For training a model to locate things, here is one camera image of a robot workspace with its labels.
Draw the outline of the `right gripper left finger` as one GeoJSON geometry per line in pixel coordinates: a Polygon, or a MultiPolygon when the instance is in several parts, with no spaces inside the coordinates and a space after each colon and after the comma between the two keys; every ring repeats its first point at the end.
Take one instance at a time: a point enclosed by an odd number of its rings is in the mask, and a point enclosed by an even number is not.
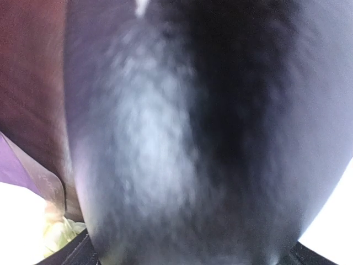
{"type": "Polygon", "coordinates": [[[38,265],[96,265],[99,264],[87,229],[58,252],[40,261],[38,265]]]}

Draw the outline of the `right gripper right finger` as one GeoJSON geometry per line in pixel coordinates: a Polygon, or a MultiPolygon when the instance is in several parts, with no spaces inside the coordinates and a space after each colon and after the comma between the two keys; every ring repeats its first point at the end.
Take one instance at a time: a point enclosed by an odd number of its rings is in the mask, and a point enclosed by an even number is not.
{"type": "Polygon", "coordinates": [[[334,265],[334,263],[297,242],[278,265],[334,265]]]}

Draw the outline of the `green fern white flower bunch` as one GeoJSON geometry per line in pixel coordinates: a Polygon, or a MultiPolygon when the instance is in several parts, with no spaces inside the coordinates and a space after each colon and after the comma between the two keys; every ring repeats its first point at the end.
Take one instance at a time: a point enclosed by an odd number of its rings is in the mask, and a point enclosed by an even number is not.
{"type": "Polygon", "coordinates": [[[47,220],[43,232],[44,258],[64,248],[84,229],[86,229],[85,223],[75,222],[65,217],[59,220],[47,220]]]}

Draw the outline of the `tan satin ribbon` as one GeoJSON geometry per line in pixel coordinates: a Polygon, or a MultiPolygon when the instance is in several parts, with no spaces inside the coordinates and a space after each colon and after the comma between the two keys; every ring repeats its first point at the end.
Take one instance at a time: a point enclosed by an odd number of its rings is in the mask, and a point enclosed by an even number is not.
{"type": "Polygon", "coordinates": [[[52,212],[58,216],[64,216],[66,210],[65,194],[60,179],[44,166],[36,162],[13,142],[9,142],[9,145],[17,158],[19,158],[20,163],[24,166],[30,178],[33,180],[40,195],[49,204],[47,212],[52,212]]]}

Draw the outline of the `purple wrapping paper sheet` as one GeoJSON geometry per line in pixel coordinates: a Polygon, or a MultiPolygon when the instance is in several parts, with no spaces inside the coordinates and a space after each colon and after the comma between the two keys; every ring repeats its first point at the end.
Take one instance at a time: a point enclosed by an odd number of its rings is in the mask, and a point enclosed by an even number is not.
{"type": "Polygon", "coordinates": [[[40,195],[28,172],[20,162],[19,158],[1,134],[1,183],[16,185],[40,195]]]}

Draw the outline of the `black cylindrical vase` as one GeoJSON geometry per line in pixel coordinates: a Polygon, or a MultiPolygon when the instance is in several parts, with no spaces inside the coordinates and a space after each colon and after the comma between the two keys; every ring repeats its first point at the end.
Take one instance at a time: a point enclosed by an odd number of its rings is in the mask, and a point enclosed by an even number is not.
{"type": "Polygon", "coordinates": [[[64,82],[101,264],[276,264],[352,159],[352,2],[69,1],[64,82]]]}

